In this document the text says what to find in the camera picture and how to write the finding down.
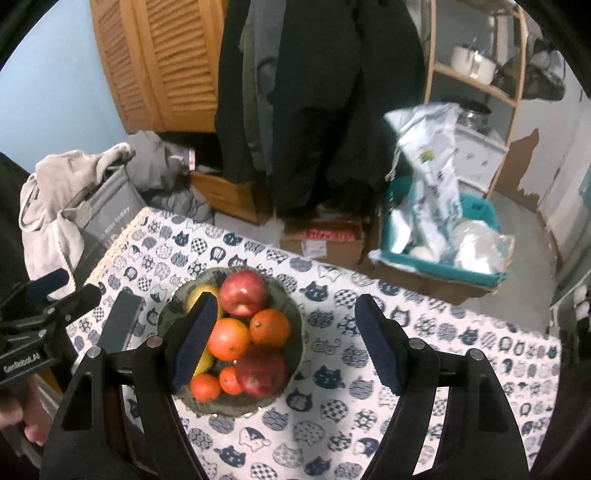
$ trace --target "gray bag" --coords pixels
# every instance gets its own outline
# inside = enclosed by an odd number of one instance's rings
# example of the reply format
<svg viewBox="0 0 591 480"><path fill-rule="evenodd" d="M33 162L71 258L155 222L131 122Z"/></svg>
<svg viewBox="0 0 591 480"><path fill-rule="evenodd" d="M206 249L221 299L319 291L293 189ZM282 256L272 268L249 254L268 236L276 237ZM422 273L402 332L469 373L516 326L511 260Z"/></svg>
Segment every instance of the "gray bag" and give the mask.
<svg viewBox="0 0 591 480"><path fill-rule="evenodd" d="M144 207L125 166L121 166L78 207L63 211L84 240L84 251L74 271L77 285L88 279L109 247Z"/></svg>

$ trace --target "human hand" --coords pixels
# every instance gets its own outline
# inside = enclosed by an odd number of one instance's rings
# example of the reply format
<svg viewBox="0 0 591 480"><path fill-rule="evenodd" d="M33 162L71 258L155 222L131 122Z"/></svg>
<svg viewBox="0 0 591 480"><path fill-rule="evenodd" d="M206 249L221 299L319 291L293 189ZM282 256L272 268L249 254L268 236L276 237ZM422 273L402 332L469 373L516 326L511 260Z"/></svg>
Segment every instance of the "human hand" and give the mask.
<svg viewBox="0 0 591 480"><path fill-rule="evenodd" d="M0 397L0 430L24 421L27 440L42 446L49 434L51 418L41 405L39 390L33 379L29 378L27 384L28 394L24 408L14 397Z"/></svg>

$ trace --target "white pot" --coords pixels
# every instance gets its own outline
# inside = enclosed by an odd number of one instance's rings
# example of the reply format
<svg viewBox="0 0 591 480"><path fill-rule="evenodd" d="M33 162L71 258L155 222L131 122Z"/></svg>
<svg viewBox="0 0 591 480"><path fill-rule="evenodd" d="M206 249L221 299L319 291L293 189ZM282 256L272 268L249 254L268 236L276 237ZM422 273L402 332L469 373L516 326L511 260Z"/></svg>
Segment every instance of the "white pot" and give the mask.
<svg viewBox="0 0 591 480"><path fill-rule="evenodd" d="M452 68L470 78L490 85L496 72L496 63L476 50L454 45Z"/></svg>

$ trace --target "louvered door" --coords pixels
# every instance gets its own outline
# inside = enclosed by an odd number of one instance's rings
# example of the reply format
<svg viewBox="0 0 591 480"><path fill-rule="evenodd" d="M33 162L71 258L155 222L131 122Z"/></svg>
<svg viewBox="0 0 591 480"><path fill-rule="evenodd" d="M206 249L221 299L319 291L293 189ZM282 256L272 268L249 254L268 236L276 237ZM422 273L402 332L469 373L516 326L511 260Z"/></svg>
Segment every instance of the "louvered door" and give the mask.
<svg viewBox="0 0 591 480"><path fill-rule="evenodd" d="M132 0L156 103L169 131L213 132L220 0Z"/></svg>
<svg viewBox="0 0 591 480"><path fill-rule="evenodd" d="M164 130L129 0L91 0L100 60L127 133Z"/></svg>

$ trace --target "shelf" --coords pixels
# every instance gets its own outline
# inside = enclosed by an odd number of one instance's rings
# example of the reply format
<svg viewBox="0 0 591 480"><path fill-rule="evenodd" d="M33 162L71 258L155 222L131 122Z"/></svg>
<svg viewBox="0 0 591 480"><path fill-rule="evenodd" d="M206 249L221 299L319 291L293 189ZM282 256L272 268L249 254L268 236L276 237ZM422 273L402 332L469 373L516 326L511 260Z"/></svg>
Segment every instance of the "shelf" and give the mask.
<svg viewBox="0 0 591 480"><path fill-rule="evenodd" d="M467 5L479 12L488 15L489 17L506 17L509 15L513 15L514 17L518 17L519 13L517 11L517 6L512 6L507 1L498 1L498 0L459 0L460 3Z"/></svg>
<svg viewBox="0 0 591 480"><path fill-rule="evenodd" d="M517 105L516 101L514 101L513 98L509 97L509 95L503 92L503 90L501 90L500 88L493 87L492 85L485 85L482 82L478 82L477 80L470 78L468 75L457 72L456 70L452 69L451 67L448 67L447 65L444 65L443 63L435 62L433 64L433 71L440 73L441 75L445 75L446 77L456 79L462 83L470 85L471 87L477 88L478 90L481 90L482 92L485 92L501 100L502 102L507 103L512 108L515 108Z"/></svg>

